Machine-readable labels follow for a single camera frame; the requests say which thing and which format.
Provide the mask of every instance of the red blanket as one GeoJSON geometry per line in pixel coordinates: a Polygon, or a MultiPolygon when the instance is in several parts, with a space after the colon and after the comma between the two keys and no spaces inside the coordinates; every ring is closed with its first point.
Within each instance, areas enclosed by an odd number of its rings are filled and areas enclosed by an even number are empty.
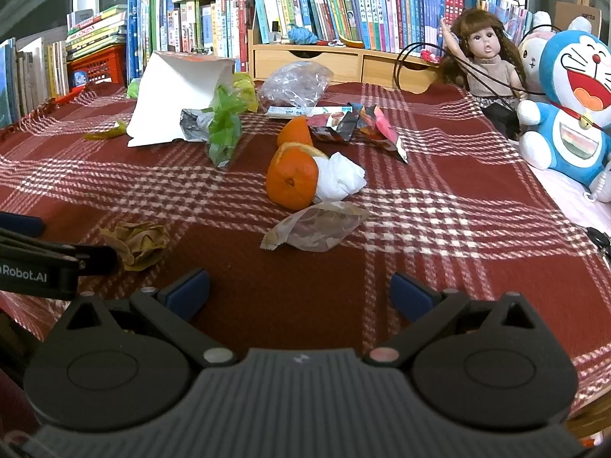
{"type": "MultiPolygon", "coordinates": [[[[609,270],[478,106],[449,86],[415,95],[361,84],[330,88],[323,104],[348,101],[379,104],[410,163],[367,143],[317,143],[366,169],[367,187],[351,201],[372,211],[327,253],[259,249],[263,234],[288,215],[265,196],[282,121],[243,115],[244,135],[222,170],[199,143],[127,148],[126,137],[84,140],[115,119],[129,121],[134,101],[115,85],[8,134],[0,146],[0,209],[42,217],[44,238],[64,242],[102,243],[98,227],[119,221],[166,225],[172,240],[160,263],[85,278],[81,290],[124,297],[204,267],[213,292],[194,324],[240,353],[251,346],[368,350],[401,327],[387,292],[392,273],[402,270],[475,298],[525,294],[579,370],[575,408],[604,388],[609,270]]],[[[1,293],[0,308],[44,338],[65,305],[1,293]]]]}

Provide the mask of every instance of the plush toy mouth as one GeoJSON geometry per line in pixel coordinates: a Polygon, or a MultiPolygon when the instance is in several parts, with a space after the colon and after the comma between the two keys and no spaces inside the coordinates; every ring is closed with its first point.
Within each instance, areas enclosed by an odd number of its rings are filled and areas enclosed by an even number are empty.
{"type": "Polygon", "coordinates": [[[560,138],[566,149],[582,160],[593,157],[598,150],[598,142],[563,123],[560,123],[560,138]]]}
{"type": "Polygon", "coordinates": [[[570,69],[566,73],[575,97],[585,108],[601,111],[611,105],[611,92],[596,79],[570,69]]]}

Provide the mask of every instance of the blue plush toy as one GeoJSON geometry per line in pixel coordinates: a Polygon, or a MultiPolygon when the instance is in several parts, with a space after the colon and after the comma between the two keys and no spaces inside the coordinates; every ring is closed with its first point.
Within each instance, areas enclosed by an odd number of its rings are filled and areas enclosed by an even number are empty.
{"type": "Polygon", "coordinates": [[[611,139],[601,130],[611,124],[611,52],[586,32],[560,32],[543,49],[539,79],[551,104],[520,102],[520,123],[530,126],[520,153],[530,165],[562,172],[611,201],[605,173],[611,139]]]}

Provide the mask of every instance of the ribbed gray panel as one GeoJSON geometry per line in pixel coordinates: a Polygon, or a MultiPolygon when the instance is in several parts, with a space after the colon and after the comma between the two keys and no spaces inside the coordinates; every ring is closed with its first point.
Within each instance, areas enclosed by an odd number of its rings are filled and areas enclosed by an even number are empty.
{"type": "MultiPolygon", "coordinates": [[[[401,372],[365,365],[351,349],[251,350],[236,366],[204,370],[146,425],[104,435],[45,427],[36,438],[62,458],[568,458],[581,450],[561,427],[517,438],[448,422],[401,372]]],[[[34,444],[27,451],[51,456],[34,444]]]]}

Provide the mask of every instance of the crumpled white tissue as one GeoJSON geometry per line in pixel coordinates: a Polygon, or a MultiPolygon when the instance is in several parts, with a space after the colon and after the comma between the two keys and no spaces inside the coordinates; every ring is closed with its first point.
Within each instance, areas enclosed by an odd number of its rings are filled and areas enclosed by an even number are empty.
{"type": "Polygon", "coordinates": [[[367,184],[365,170],[341,153],[334,153],[329,159],[314,157],[314,161],[318,165],[314,203],[341,202],[367,184]]]}

